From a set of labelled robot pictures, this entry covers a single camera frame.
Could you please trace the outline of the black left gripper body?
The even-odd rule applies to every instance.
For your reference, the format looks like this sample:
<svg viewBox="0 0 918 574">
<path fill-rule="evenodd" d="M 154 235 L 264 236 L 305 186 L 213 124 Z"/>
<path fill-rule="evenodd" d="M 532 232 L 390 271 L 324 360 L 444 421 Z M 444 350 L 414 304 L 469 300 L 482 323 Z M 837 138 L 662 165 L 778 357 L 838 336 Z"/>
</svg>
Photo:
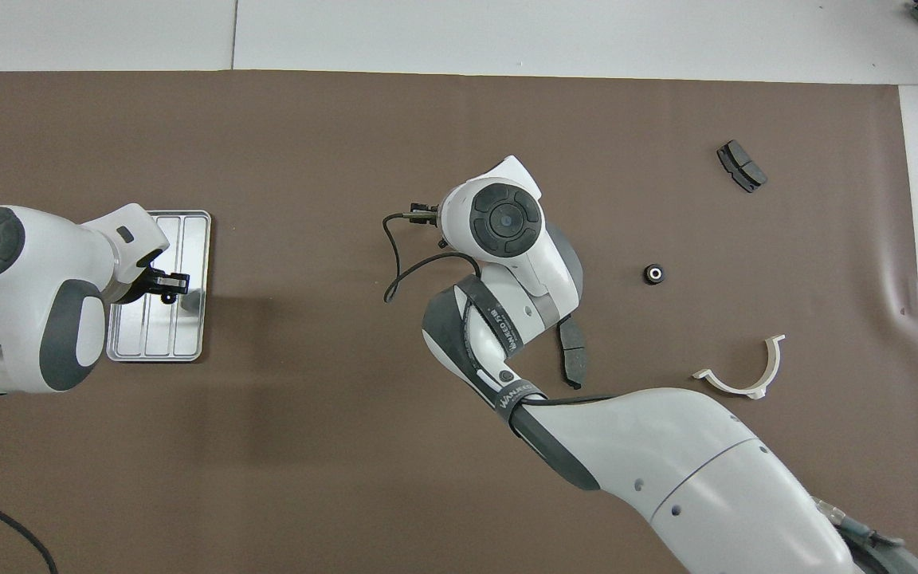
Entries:
<svg viewBox="0 0 918 574">
<path fill-rule="evenodd" d="M 130 286 L 125 288 L 124 293 L 114 301 L 114 304 L 131 304 L 145 294 L 157 294 L 162 298 L 167 296 L 165 295 L 163 287 L 157 283 L 158 277 L 162 277 L 164 272 L 159 271 L 159 269 L 154 269 L 153 266 L 151 266 L 153 261 L 155 261 L 160 254 L 163 254 L 163 252 L 150 251 L 149 254 L 146 254 L 145 257 L 137 261 L 135 267 L 139 270 L 139 275 L 132 281 Z"/>
</svg>

